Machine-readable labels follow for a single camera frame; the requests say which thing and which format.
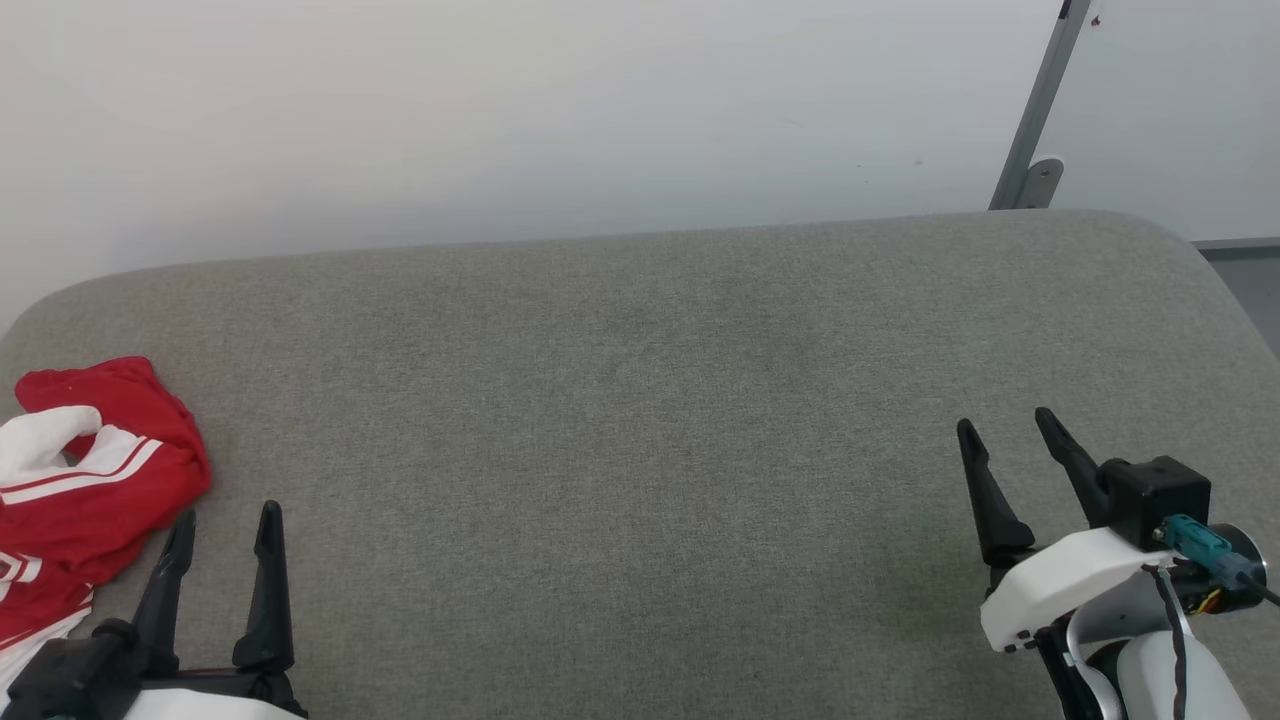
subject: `red cloth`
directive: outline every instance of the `red cloth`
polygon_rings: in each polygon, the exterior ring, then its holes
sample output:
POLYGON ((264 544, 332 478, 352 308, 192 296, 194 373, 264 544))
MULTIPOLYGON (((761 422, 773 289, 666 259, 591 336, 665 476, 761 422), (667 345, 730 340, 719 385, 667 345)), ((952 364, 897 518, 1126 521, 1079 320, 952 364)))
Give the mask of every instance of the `red cloth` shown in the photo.
POLYGON ((68 468, 0 492, 0 556, 17 557, 23 566, 38 562, 35 582, 10 583, 0 602, 0 642, 81 607, 87 585, 105 583, 133 562, 150 533, 173 524, 210 484, 209 459, 191 413, 169 395, 146 357, 28 373, 14 395, 29 413, 67 405, 97 409, 102 430, 68 443, 72 455, 84 457, 91 447, 102 455, 108 439, 122 450, 119 469, 68 468))

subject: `white wall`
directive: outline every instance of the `white wall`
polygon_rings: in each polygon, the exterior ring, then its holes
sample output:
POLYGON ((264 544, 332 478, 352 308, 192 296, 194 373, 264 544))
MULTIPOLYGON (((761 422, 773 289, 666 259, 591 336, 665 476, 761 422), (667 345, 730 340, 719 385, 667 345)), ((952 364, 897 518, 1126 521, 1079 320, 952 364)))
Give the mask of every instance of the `white wall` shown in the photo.
POLYGON ((0 329, 174 261, 984 209, 1056 0, 0 0, 0 329))
POLYGON ((1037 146, 1053 208, 1280 236, 1280 3, 1094 0, 1037 146))

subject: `black cable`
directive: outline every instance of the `black cable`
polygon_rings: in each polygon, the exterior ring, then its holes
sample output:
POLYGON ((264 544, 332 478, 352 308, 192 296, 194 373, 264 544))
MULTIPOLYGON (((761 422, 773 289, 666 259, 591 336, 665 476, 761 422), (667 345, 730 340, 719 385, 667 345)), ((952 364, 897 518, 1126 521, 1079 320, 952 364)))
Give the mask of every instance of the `black cable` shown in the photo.
POLYGON ((1174 632, 1174 720, 1187 720, 1187 637, 1183 634, 1180 609, 1169 592, 1169 571, 1157 565, 1143 565, 1142 569, 1156 579, 1156 591, 1165 601, 1165 615, 1174 632))
POLYGON ((1240 571, 1235 575, 1235 579, 1244 583, 1244 585, 1251 591, 1258 593, 1262 600, 1266 600, 1272 605, 1280 605, 1280 594, 1268 591, 1266 585, 1252 578, 1248 573, 1240 571))

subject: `gray fabric surface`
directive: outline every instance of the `gray fabric surface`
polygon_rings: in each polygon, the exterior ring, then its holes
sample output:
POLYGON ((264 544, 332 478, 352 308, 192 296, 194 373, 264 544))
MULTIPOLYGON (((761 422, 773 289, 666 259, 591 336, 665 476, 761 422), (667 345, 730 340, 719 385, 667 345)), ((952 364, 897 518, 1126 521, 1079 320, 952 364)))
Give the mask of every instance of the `gray fabric surface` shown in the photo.
MULTIPOLYGON (((317 719, 1060 717, 979 629, 965 415, 1042 542, 1084 527, 1048 405, 1096 457, 1210 475, 1215 519, 1280 553, 1280 364, 1190 246, 1120 215, 147 270, 36 305, 0 386, 128 354, 215 468, 186 665, 229 660, 276 498, 317 719)), ((1194 629, 1280 706, 1280 612, 1194 629)))

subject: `red and white garment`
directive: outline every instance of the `red and white garment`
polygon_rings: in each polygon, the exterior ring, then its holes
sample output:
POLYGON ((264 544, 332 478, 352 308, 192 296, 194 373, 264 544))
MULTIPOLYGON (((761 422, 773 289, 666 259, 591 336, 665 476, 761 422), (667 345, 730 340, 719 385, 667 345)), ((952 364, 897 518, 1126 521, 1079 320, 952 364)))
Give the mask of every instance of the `red and white garment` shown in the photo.
POLYGON ((143 357, 29 373, 15 395, 32 414, 0 427, 0 687, 209 488, 200 432, 143 357))

